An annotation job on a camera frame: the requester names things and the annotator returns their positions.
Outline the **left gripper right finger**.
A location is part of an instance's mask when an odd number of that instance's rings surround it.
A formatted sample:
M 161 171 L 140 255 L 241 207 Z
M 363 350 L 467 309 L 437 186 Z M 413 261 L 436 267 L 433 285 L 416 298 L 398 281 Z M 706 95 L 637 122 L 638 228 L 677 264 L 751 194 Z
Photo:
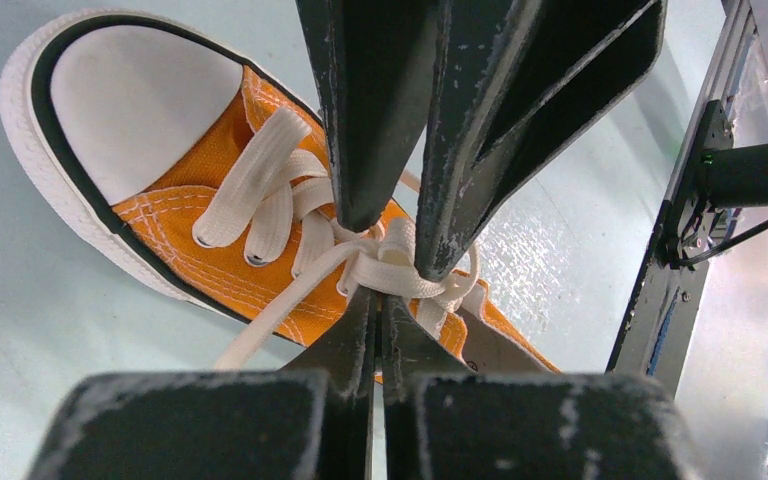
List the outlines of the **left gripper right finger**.
M 671 397 L 623 374 L 479 374 L 385 297 L 381 355 L 392 479 L 699 479 Z

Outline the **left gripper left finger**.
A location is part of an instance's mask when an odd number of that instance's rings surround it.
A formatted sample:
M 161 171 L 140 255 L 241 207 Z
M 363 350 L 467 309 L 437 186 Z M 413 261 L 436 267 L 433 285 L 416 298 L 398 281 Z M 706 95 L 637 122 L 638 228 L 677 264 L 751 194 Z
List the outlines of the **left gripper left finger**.
M 367 479 L 377 296 L 274 371 L 108 373 L 57 411 L 33 479 Z

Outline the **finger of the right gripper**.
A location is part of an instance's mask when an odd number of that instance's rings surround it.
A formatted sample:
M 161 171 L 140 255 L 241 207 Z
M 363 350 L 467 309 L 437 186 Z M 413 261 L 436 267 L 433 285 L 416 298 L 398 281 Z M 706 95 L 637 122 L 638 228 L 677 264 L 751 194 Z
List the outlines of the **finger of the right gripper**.
M 663 1 L 445 1 L 415 265 L 446 276 L 499 207 L 652 69 Z
M 339 224 L 382 216 L 428 122 L 442 1 L 299 1 Z

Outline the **white shoelace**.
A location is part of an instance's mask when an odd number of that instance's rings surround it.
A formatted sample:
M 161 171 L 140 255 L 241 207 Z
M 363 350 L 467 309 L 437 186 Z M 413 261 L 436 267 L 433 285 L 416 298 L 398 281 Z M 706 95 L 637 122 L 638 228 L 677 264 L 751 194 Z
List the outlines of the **white shoelace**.
M 302 238 L 293 259 L 292 282 L 239 334 L 217 359 L 217 370 L 237 370 L 289 314 L 335 270 L 343 272 L 339 292 L 358 286 L 418 300 L 417 322 L 440 334 L 479 278 L 477 249 L 469 247 L 467 275 L 450 273 L 440 281 L 423 279 L 413 263 L 418 255 L 414 223 L 405 217 L 368 234 L 352 234 L 327 219 L 320 208 L 333 203 L 328 173 L 319 159 L 300 148 L 311 126 L 289 107 L 278 108 L 257 130 L 206 210 L 192 227 L 193 240 L 206 248 L 245 240 L 244 258 L 265 266 L 284 252 L 294 222 Z

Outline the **orange canvas sneaker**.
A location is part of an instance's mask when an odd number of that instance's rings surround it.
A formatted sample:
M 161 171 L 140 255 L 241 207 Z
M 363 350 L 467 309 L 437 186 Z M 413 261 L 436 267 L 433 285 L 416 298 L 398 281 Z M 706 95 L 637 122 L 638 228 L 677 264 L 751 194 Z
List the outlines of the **orange canvas sneaker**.
M 61 219 L 141 283 L 245 329 L 292 282 L 300 222 L 284 252 L 262 267 L 246 262 L 243 238 L 206 248 L 192 227 L 280 107 L 311 126 L 299 146 L 319 159 L 331 188 L 318 116 L 249 59 L 166 18 L 63 15 L 27 37 L 0 77 L 9 143 Z M 323 280 L 271 335 L 308 347 L 331 329 L 363 287 L 339 292 L 342 272 Z M 553 370 L 491 303 L 480 276 L 439 336 L 429 335 L 476 371 Z

